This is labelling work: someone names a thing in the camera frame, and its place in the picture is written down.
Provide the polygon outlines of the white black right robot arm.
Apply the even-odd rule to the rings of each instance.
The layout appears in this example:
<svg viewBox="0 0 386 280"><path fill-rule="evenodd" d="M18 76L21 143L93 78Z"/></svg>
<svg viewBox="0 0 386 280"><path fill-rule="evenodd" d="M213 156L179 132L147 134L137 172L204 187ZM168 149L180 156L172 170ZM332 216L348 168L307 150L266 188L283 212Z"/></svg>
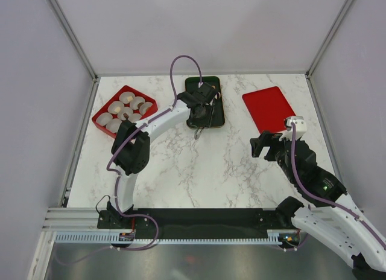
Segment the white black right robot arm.
<svg viewBox="0 0 386 280"><path fill-rule="evenodd" d="M305 141L279 138L267 131L252 138L252 157L267 147L264 159L280 166L307 204L287 197L276 208L276 223L285 229L294 226L324 244L356 279L385 279L385 237L366 220L344 185L318 166Z"/></svg>

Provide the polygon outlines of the red box lid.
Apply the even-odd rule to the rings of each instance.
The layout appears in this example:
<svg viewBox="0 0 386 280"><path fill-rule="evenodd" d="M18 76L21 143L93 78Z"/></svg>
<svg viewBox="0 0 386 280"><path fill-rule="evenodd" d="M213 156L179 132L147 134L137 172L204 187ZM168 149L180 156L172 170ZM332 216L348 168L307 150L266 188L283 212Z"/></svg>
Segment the red box lid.
<svg viewBox="0 0 386 280"><path fill-rule="evenodd" d="M281 132L285 120L296 115L278 86L246 93L242 99L259 133Z"/></svg>

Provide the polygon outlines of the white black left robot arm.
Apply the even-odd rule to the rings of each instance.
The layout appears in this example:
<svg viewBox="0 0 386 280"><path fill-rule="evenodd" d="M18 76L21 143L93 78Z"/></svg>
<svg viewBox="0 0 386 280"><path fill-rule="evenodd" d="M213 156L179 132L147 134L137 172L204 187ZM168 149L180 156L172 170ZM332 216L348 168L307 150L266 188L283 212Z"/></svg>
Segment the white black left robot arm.
<svg viewBox="0 0 386 280"><path fill-rule="evenodd" d="M175 93L173 102L148 118L137 122L129 119L119 126L107 171L116 173L116 182L105 210L98 213L99 229L124 229L132 218L150 216L133 212L133 193L139 173L150 160L150 147L155 139L176 125L192 119L210 119L220 92L202 82L189 93Z"/></svg>

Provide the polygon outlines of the metal tongs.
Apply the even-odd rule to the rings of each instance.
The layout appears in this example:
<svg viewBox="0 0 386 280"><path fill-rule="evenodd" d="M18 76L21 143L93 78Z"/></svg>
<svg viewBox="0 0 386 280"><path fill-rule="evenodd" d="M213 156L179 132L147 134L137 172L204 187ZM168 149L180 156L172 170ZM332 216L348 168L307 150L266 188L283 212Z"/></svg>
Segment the metal tongs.
<svg viewBox="0 0 386 280"><path fill-rule="evenodd" d="M209 128L212 123L212 118L214 115L215 105L218 101L217 99L217 93L215 94L213 100L210 102L210 114L209 114L209 121L207 124L205 124L203 127L198 127L197 130L194 133L194 139L198 140L203 132L204 129Z"/></svg>

